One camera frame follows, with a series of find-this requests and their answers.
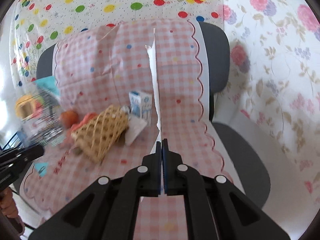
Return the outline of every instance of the white torn edge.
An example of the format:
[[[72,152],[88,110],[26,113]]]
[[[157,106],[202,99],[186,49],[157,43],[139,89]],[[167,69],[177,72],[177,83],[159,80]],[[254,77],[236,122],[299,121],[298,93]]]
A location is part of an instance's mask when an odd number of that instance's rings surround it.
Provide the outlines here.
[[[153,93],[155,97],[156,111],[158,115],[157,127],[159,129],[158,139],[161,141],[161,114],[160,114],[160,96],[159,96],[159,83],[157,73],[157,61],[156,61],[156,29],[153,29],[153,43],[152,47],[146,45],[147,53],[149,55],[149,64],[152,76]]]

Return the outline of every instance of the human hand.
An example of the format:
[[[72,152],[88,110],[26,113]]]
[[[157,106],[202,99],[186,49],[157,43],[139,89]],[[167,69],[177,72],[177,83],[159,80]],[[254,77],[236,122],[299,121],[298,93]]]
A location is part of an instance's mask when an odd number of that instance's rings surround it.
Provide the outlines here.
[[[15,201],[12,198],[12,191],[7,187],[4,191],[0,193],[2,199],[0,200],[0,208],[2,214],[9,218],[18,217],[18,209]]]

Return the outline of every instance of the small box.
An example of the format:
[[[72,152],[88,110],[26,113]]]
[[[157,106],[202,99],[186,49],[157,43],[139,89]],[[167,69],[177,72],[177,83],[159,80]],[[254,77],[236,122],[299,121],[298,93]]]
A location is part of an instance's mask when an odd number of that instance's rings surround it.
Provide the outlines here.
[[[144,92],[129,92],[131,114],[142,118],[151,125],[152,95]]]

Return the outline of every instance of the teal triangle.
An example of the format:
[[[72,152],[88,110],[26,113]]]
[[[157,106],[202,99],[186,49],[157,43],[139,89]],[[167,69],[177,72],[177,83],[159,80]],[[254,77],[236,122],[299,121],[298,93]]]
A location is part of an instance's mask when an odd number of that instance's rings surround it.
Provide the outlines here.
[[[38,171],[40,177],[47,174],[48,163],[35,163],[35,169]]]

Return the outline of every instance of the floral fabric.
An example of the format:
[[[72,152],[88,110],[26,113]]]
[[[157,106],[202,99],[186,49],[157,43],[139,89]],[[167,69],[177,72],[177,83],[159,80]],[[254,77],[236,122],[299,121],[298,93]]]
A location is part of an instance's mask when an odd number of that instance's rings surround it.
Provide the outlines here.
[[[305,0],[224,0],[223,8],[231,65],[218,100],[279,142],[319,207],[320,24]]]

